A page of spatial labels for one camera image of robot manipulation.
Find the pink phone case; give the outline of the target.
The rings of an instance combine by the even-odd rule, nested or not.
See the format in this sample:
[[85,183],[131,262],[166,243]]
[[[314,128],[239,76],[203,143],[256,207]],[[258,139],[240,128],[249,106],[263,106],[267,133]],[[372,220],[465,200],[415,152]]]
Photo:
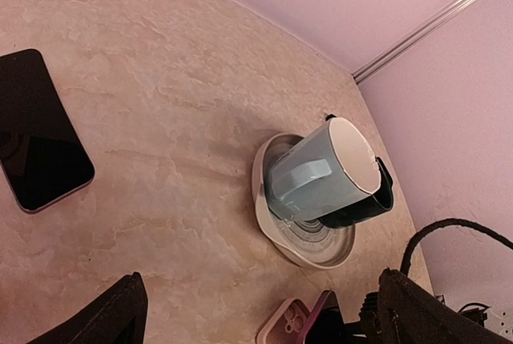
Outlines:
[[257,344],[294,344],[310,312],[298,298],[284,300],[256,335]]

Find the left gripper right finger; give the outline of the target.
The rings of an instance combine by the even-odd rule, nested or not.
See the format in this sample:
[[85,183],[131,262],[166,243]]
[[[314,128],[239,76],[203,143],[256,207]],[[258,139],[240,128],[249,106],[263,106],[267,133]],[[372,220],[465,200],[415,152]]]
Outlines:
[[384,343],[509,343],[440,303],[396,269],[379,277],[378,318]]

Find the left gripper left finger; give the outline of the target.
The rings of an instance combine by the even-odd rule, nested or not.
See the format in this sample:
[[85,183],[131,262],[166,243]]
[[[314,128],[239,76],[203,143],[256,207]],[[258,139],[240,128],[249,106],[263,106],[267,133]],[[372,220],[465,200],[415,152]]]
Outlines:
[[77,314],[33,339],[33,343],[142,343],[148,298],[143,278],[120,278]]

